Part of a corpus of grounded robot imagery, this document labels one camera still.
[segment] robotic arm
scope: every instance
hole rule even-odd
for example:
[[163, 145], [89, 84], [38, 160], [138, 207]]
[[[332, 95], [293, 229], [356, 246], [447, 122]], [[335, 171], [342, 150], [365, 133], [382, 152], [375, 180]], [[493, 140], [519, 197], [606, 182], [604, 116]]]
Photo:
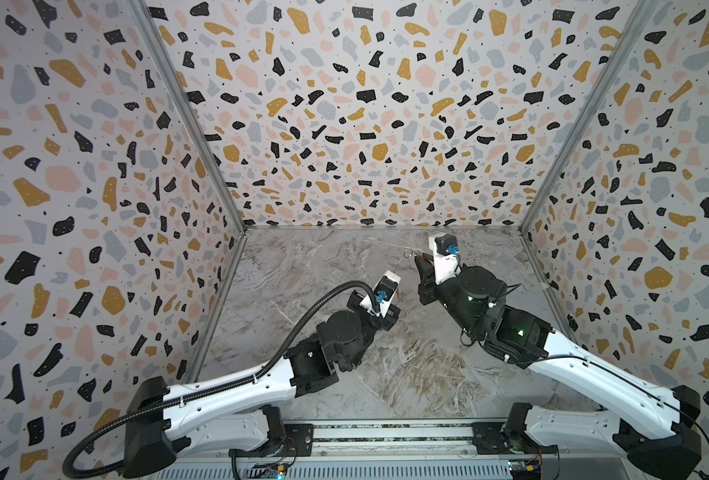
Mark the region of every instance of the robotic arm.
[[[253, 457], [277, 452], [289, 432], [279, 408], [271, 405], [333, 385], [338, 381], [334, 365], [342, 372], [357, 368], [375, 333], [391, 329], [398, 320], [400, 309], [392, 301], [399, 283], [400, 277], [387, 271], [373, 290], [362, 282], [337, 286], [302, 316], [264, 365], [186, 385], [168, 386], [161, 376], [146, 380], [133, 397], [128, 415], [97, 429], [72, 449], [64, 460], [64, 475], [89, 478], [118, 471], [125, 478], [137, 478], [194, 452], [228, 449], [230, 456]], [[367, 295], [352, 292], [347, 310], [333, 313], [310, 337], [288, 348], [322, 305], [354, 286]], [[75, 468], [82, 450], [123, 424], [122, 461], [92, 470]]]
[[692, 429], [699, 394], [654, 385], [593, 355], [528, 312], [507, 306], [513, 288], [482, 266], [459, 265], [450, 234], [429, 237], [431, 255], [415, 257], [422, 305], [439, 301], [472, 342], [492, 356], [539, 372], [576, 389], [607, 410], [565, 412], [515, 403], [503, 436], [530, 453], [552, 445], [626, 454], [646, 473], [685, 480], [701, 460], [701, 437]]

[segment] marble floor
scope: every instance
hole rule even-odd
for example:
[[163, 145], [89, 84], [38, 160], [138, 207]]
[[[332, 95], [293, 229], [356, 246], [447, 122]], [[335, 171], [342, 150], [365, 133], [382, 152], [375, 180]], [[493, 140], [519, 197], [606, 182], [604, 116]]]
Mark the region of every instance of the marble floor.
[[[522, 286], [507, 304], [554, 324], [520, 237], [509, 230], [456, 230], [462, 261], [482, 265]], [[590, 408], [558, 382], [508, 366], [479, 346], [463, 347], [460, 330], [438, 303], [422, 306], [410, 254], [428, 251], [428, 230], [250, 230], [237, 273], [199, 379], [212, 379], [269, 359], [303, 313], [346, 280], [375, 284], [387, 270], [400, 277], [400, 319], [379, 332], [353, 372], [339, 382], [281, 405], [285, 418], [506, 417], [512, 402]], [[329, 302], [302, 330], [345, 308], [348, 293]]]

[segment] metal edge strip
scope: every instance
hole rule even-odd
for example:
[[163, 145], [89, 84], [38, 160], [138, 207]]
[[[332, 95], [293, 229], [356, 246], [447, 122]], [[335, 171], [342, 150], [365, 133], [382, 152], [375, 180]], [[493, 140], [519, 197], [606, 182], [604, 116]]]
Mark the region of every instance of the metal edge strip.
[[479, 226], [479, 225], [459, 225], [459, 226], [416, 226], [416, 225], [248, 225], [247, 230], [425, 230], [425, 231], [436, 231], [436, 230], [496, 230], [496, 231], [518, 231], [519, 227], [517, 225], [489, 225], [489, 226]]
[[233, 228], [236, 230], [235, 233], [237, 236], [244, 235], [245, 225], [237, 211], [237, 206], [235, 206], [232, 201], [232, 195], [229, 193], [224, 177], [222, 177], [221, 171], [215, 164], [213, 152], [206, 142], [205, 134], [200, 128], [200, 123], [189, 107], [186, 92], [178, 82], [176, 70], [173, 68], [173, 63], [168, 56], [168, 51], [165, 45], [162, 44], [162, 39], [157, 35], [157, 28], [152, 20], [152, 15], [149, 14], [146, 2], [144, 2], [144, 0], [126, 0], [126, 4], [129, 7], [130, 17], [138, 28], [138, 33], [141, 34], [144, 43], [148, 46], [149, 57], [157, 66], [157, 70], [162, 77], [162, 82], [165, 84], [171, 101], [173, 102], [173, 106], [178, 111], [178, 114], [181, 115], [184, 127], [192, 136], [192, 142], [195, 144], [197, 155], [202, 159], [206, 167], [206, 171], [213, 182], [216, 194], [224, 204], [224, 208], [232, 221]]
[[206, 325], [206, 331], [202, 334], [202, 339], [197, 345], [194, 355], [192, 355], [192, 368], [187, 371], [184, 378], [184, 383], [196, 382], [200, 377], [200, 370], [202, 370], [202, 365], [206, 361], [206, 356], [208, 355], [208, 348], [210, 347], [210, 342], [213, 339], [213, 333], [215, 332], [215, 327], [218, 325], [219, 319], [221, 319], [221, 314], [224, 311], [224, 305], [226, 303], [227, 295], [229, 294], [229, 288], [232, 287], [232, 282], [234, 281], [234, 274], [237, 272], [237, 265], [240, 263], [240, 258], [242, 257], [242, 251], [244, 250], [245, 243], [248, 237], [243, 235], [240, 237], [239, 242], [232, 250], [234, 256], [229, 262], [229, 266], [226, 269], [225, 276], [221, 282], [221, 290], [218, 292], [218, 296], [213, 304], [213, 308], [208, 314], [208, 324]]
[[557, 153], [552, 167], [547, 171], [547, 176], [541, 183], [541, 187], [539, 187], [536, 192], [536, 197], [533, 199], [531, 206], [529, 206], [528, 211], [523, 217], [523, 221], [520, 224], [521, 232], [528, 231], [531, 225], [533, 225], [533, 221], [538, 216], [539, 210], [547, 201], [552, 187], [560, 178], [560, 173], [562, 173], [563, 169], [568, 165], [573, 151], [579, 144], [581, 137], [590, 125], [595, 113], [599, 110], [600, 104], [603, 102], [606, 95], [608, 95], [613, 80], [616, 79], [619, 70], [626, 63], [629, 53], [634, 49], [637, 40], [643, 33], [657, 5], [656, 0], [638, 0], [637, 5], [635, 5], [632, 13], [629, 15], [627, 24], [624, 25], [621, 39], [616, 43], [616, 47], [610, 55], [608, 65], [600, 74], [599, 80], [590, 92], [590, 97], [579, 112], [576, 123], [573, 124], [573, 129], [571, 129], [571, 132], [563, 142], [563, 146]]
[[[544, 276], [544, 273], [542, 269], [539, 267], [539, 264], [536, 260], [536, 253], [533, 251], [531, 244], [528, 243], [527, 240], [521, 235], [520, 236], [520, 242], [523, 245], [523, 249], [525, 250], [525, 255], [528, 255], [528, 263], [531, 264], [531, 268], [533, 268], [533, 273], [536, 274], [536, 277], [539, 279], [540, 283], [546, 283], [547, 285], [549, 282], [547, 282], [547, 278]], [[560, 307], [560, 303], [557, 301], [557, 295], [554, 294], [554, 289], [550, 286], [548, 288], [543, 289], [544, 296], [547, 298], [547, 303], [549, 303], [550, 310], [552, 310], [552, 314], [554, 315], [555, 321], [557, 321], [557, 329], [562, 332], [562, 334], [568, 339], [570, 339], [572, 342], [576, 341], [576, 335], [573, 332], [573, 329], [568, 325], [567, 321], [567, 314], [563, 312], [563, 309]]]

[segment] terrazzo wallpaper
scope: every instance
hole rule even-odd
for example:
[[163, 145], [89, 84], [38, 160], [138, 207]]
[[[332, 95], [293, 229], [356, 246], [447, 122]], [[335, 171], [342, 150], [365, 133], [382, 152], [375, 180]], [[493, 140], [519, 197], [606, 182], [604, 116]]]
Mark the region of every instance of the terrazzo wallpaper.
[[661, 2], [527, 238], [579, 342], [709, 434], [709, 2]]
[[247, 225], [514, 225], [634, 0], [148, 0]]
[[0, 480], [182, 377], [233, 246], [123, 5], [0, 0]]

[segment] terrazzo patterned wall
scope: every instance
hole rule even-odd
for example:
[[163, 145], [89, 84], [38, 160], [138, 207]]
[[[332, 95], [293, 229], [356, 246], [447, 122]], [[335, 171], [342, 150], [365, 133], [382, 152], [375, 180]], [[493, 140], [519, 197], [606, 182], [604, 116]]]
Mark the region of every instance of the terrazzo patterned wall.
[[661, 3], [527, 237], [579, 342], [709, 434], [709, 2]]
[[191, 145], [121, 3], [0, 1], [0, 480], [186, 371], [234, 241]]
[[521, 222], [633, 0], [149, 0], [248, 225]]

